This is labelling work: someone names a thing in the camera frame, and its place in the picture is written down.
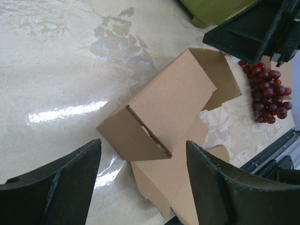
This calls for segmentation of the brown cardboard box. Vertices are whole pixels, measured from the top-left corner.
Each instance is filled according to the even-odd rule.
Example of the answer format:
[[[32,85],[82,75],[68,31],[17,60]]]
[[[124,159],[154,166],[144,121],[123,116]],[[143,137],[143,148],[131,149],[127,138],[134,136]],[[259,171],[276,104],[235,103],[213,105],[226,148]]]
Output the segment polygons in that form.
[[[198,224],[186,161],[186,141],[203,145],[208,126],[199,112],[241,95],[225,56],[188,48],[97,130],[132,166],[136,185],[168,218]]]

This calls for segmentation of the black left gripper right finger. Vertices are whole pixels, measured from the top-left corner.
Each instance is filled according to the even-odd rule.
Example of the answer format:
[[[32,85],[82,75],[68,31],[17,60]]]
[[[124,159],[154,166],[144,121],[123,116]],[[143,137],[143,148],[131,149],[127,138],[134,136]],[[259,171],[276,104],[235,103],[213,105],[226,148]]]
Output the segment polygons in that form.
[[[189,180],[201,225],[298,225],[300,172],[279,168],[269,180],[186,142]]]

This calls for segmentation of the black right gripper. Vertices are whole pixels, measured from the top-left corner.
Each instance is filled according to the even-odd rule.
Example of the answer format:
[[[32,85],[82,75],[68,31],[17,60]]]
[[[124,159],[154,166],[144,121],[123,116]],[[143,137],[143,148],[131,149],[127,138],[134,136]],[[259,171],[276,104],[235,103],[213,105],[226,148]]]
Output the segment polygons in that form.
[[[203,42],[252,64],[268,56],[280,67],[300,49],[300,2],[258,0],[208,31]]]

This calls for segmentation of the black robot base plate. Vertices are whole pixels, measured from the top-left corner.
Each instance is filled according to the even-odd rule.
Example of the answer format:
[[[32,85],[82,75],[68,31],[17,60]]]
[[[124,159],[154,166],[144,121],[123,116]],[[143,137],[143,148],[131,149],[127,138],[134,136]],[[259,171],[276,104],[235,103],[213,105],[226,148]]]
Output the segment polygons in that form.
[[[279,169],[299,170],[300,132],[289,130],[246,162],[241,169],[269,180],[277,180]]]

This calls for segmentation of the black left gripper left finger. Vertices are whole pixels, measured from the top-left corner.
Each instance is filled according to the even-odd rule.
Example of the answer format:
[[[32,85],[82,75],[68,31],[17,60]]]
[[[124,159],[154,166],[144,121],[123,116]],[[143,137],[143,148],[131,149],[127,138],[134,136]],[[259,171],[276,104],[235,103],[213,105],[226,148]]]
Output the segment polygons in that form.
[[[2,225],[84,225],[101,159],[101,140],[0,186]]]

